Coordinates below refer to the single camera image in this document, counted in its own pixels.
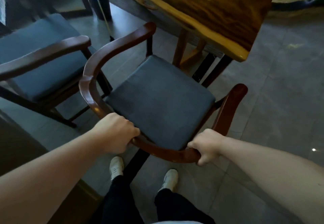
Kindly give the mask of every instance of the chair seat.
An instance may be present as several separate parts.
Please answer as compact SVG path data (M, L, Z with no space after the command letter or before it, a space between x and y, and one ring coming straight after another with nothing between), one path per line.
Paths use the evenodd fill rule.
M156 145L181 150L215 97L172 64L151 55L105 101Z
M66 38L79 36L60 14L52 14L0 39L0 63L20 58ZM81 51L64 55L13 78L26 99L38 101L81 74L87 59Z

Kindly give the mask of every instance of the cylindrical bin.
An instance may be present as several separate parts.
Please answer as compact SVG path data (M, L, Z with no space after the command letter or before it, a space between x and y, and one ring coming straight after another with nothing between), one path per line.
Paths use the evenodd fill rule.
M93 10L95 11L97 17L101 20L105 20L103 18L103 14L100 10L99 4L98 4L98 0L89 0L91 7L93 8ZM106 16L107 20L111 19L111 12L110 12L110 5L109 5L109 0L99 0L100 5L102 7L103 13Z

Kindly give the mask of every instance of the forearm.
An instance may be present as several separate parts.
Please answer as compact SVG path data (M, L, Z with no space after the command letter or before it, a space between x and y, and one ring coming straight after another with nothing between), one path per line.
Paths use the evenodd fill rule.
M324 170L293 154L225 138L220 153L305 223L324 219Z
M103 153L91 140L88 132L0 177L0 223L47 223Z

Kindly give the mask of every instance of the white shoe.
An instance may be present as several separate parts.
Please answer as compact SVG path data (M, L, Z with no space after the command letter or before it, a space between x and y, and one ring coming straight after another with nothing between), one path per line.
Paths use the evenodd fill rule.
M110 170L111 180L113 180L116 176L124 175L123 174L123 170L124 170L123 159L118 156L114 157L110 161L109 170Z
M163 185L160 190L168 188L173 191L178 183L178 178L178 171L175 169L170 169L164 176Z

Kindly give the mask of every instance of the pants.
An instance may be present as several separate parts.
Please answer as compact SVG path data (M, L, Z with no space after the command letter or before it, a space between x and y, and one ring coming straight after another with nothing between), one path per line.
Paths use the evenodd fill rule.
M162 189L154 200L159 221L197 221L215 224L214 220L198 210L185 197ZM119 175L113 179L105 196L100 224L144 224L135 206L129 184Z

